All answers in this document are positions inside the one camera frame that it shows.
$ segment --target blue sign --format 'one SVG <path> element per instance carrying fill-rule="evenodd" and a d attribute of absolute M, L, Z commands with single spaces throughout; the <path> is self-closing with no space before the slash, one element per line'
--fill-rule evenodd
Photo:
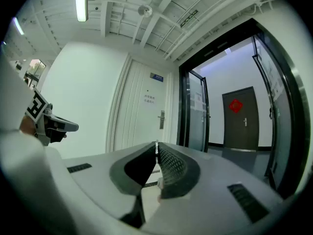
<path fill-rule="evenodd" d="M 151 77 L 152 79 L 157 80 L 157 81 L 163 82 L 163 77 L 162 77 L 162 76 L 156 75 L 156 74 L 154 74 L 154 73 L 150 73 L 150 77 Z"/>

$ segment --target door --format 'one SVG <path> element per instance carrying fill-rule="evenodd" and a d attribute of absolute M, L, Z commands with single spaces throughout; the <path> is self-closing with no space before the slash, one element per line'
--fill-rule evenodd
<path fill-rule="evenodd" d="M 207 118 L 204 83 L 195 72 L 189 73 L 189 87 L 190 119 L 188 147 L 198 151 L 204 151 Z"/>
<path fill-rule="evenodd" d="M 132 60 L 118 107 L 113 150 L 164 141 L 166 75 Z"/>
<path fill-rule="evenodd" d="M 223 94 L 224 147 L 256 150 L 259 115 L 253 87 Z"/>

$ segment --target ceiling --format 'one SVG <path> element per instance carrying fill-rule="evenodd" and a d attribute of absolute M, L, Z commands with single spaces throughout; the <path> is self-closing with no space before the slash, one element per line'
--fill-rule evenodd
<path fill-rule="evenodd" d="M 62 48 L 80 29 L 99 32 L 99 37 L 118 34 L 144 48 L 155 47 L 164 58 L 181 59 L 206 38 L 244 13 L 255 13 L 255 3 L 266 0 L 88 0 L 89 19 L 78 22 L 75 0 L 28 0 L 17 14 L 24 35 L 9 27 L 4 53 L 10 60 L 33 56 L 52 64 Z M 157 14 L 141 18 L 138 5 L 148 4 L 170 20 L 181 24 L 193 11 L 198 13 L 183 32 Z"/>

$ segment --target black door frame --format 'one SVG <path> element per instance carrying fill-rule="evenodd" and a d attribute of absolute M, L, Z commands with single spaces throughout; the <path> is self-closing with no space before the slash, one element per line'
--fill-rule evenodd
<path fill-rule="evenodd" d="M 240 90 L 236 90 L 236 91 L 233 91 L 233 92 L 227 92 L 227 93 L 224 93 L 222 94 L 222 99 L 223 99 L 223 106 L 224 106 L 224 96 L 226 95 L 229 95 L 229 94 L 232 94 L 232 93 L 237 93 L 237 92 L 240 92 L 240 91 L 245 91 L 245 90 L 250 90 L 252 89 L 253 90 L 253 99 L 254 99 L 254 102 L 255 102 L 255 105 L 256 105 L 256 114 L 257 114 L 257 118 L 258 118 L 258 124 L 257 124 L 257 140 L 256 140 L 256 144 L 255 144 L 255 149 L 254 150 L 247 150 L 247 149 L 236 149 L 236 150 L 242 150 L 242 151 L 257 151 L 258 150 L 258 145 L 259 145 L 259 138 L 260 138 L 260 118 L 259 118 L 259 111 L 258 111 L 258 103 L 256 101 L 256 96 L 255 96 L 255 92 L 254 92 L 254 87 L 253 86 L 250 86 L 250 87 L 247 87 L 247 88 L 243 88 L 243 89 L 240 89 Z M 226 130 L 226 121 L 224 120 L 224 140 L 223 140 L 223 147 L 225 147 L 225 130 Z"/>
<path fill-rule="evenodd" d="M 283 197 L 295 193 L 306 166 L 306 161 L 310 145 L 310 112 L 300 77 L 295 77 L 292 73 L 293 64 L 279 42 L 254 19 L 249 19 L 241 25 L 229 30 L 224 35 L 215 39 L 207 46 L 198 51 L 179 67 L 179 128 L 177 144 L 187 146 L 185 134 L 189 132 L 188 98 L 187 91 L 188 76 L 186 74 L 201 65 L 208 59 L 219 54 L 233 45 L 255 36 L 265 47 L 272 60 L 280 69 L 280 75 L 284 81 L 284 86 L 288 94 L 291 105 L 291 148 L 288 164 L 279 186 L 278 193 Z"/>
<path fill-rule="evenodd" d="M 190 132 L 190 79 L 189 73 L 196 76 L 204 87 L 204 96 L 206 104 L 206 123 L 204 137 L 204 152 L 208 150 L 209 144 L 209 98 L 205 77 L 200 76 L 193 70 L 179 69 L 179 124 L 177 133 L 177 144 L 188 147 Z"/>

